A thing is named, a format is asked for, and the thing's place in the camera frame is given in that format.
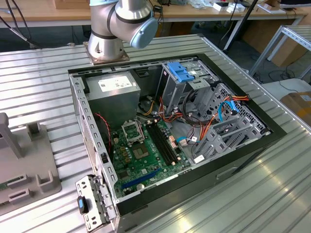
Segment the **sticker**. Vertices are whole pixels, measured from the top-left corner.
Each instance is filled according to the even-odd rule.
[[[194,162],[197,164],[197,163],[199,163],[199,162],[201,162],[201,161],[203,161],[204,160],[204,156],[203,155],[200,155],[200,156],[198,156],[198,157],[196,157],[195,159],[194,159]]]
[[[194,75],[194,74],[196,74],[196,72],[195,71],[189,71],[188,74]]]
[[[197,137],[192,137],[192,139],[191,139],[192,142],[196,142],[196,140],[198,140]]]
[[[311,101],[311,97],[307,95],[301,95],[301,98],[303,98],[304,101]]]
[[[98,84],[102,92],[118,90],[132,86],[131,82],[128,80],[126,76],[100,80]]]

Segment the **motherboard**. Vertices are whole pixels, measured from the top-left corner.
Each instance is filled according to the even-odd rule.
[[[165,122],[143,125],[138,122],[137,125],[138,131],[132,124],[131,127],[112,132],[113,166],[118,176],[115,191],[118,198],[190,167],[189,160],[175,144],[175,139]],[[141,139],[141,136],[143,141],[128,142],[129,138]]]

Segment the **blue pcie slot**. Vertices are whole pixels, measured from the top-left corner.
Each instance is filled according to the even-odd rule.
[[[133,180],[133,181],[130,181],[130,182],[128,182],[128,183],[125,183],[125,184],[123,184],[123,185],[121,186],[121,188],[122,188],[122,189],[124,189],[124,188],[129,188],[129,187],[131,187],[131,186],[133,186],[133,185],[136,185],[136,184],[138,184],[138,183],[140,183],[140,182],[143,182],[143,181],[145,181],[145,180],[148,180],[148,179],[154,177],[160,170],[161,170],[161,169],[158,168],[157,170],[152,171],[152,172],[150,172],[150,173],[147,174],[147,175],[144,175],[144,176],[142,176],[142,177],[139,177],[139,178],[137,178],[137,179],[135,179],[135,180]]]

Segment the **black knob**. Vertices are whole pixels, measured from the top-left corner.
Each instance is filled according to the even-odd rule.
[[[78,197],[78,206],[80,210],[80,214],[86,214],[88,213],[88,207],[87,207],[87,202],[85,197]]]

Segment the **floor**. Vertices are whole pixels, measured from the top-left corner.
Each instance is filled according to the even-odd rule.
[[[212,43],[218,45],[220,38],[226,32],[226,28],[220,27],[218,30],[215,30],[215,25],[216,22],[207,22],[203,27],[198,27],[198,23],[196,23],[191,33],[202,33]],[[83,41],[87,41],[87,38],[83,35],[81,26],[30,28],[30,30],[33,40],[45,47],[65,46],[70,42],[81,44]],[[0,29],[0,34],[0,52],[29,49],[25,41],[15,36],[8,29]],[[221,42],[221,48],[225,46],[227,39],[228,37],[225,37]],[[228,56],[242,68],[250,69],[260,54],[247,43],[240,40],[233,44]],[[310,60],[311,52],[307,52],[298,61],[290,65],[288,69],[294,72],[295,77],[299,77],[300,73],[310,65]],[[282,72],[276,70],[283,71],[285,67],[277,67],[272,62],[266,60],[259,68],[259,72],[255,78],[261,83],[282,80],[280,77]],[[306,75],[304,80],[308,83],[311,82],[311,74]]]

